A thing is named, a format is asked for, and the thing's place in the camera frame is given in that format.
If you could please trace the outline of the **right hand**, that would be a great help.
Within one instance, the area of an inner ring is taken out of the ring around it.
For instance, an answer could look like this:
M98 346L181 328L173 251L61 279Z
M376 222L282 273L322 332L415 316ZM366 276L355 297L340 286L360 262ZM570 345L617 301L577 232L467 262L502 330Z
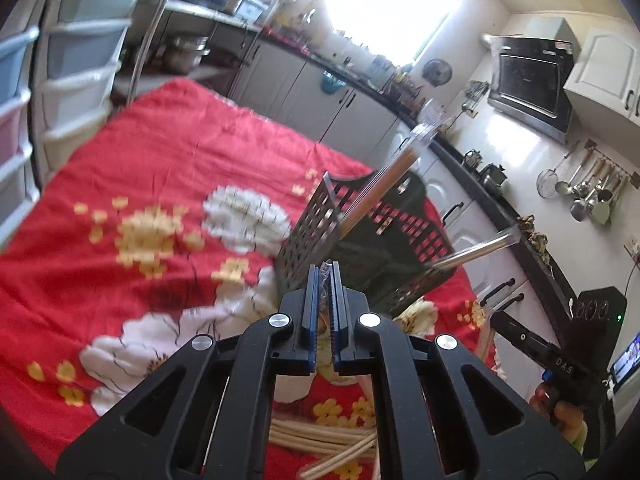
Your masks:
M553 426L563 434L566 424L579 424L584 419L584 413L580 408L564 401L558 401L554 404L553 410L550 410L551 390L545 384L540 384L534 395L529 399L529 405L544 418L554 419Z

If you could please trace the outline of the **green sleeve forearm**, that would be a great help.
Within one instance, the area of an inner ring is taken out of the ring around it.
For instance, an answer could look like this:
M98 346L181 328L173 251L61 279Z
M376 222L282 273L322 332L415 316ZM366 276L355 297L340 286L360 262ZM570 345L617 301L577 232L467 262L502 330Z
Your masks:
M579 424L566 424L563 434L585 462L599 458L601 434L598 426L591 427L583 420Z

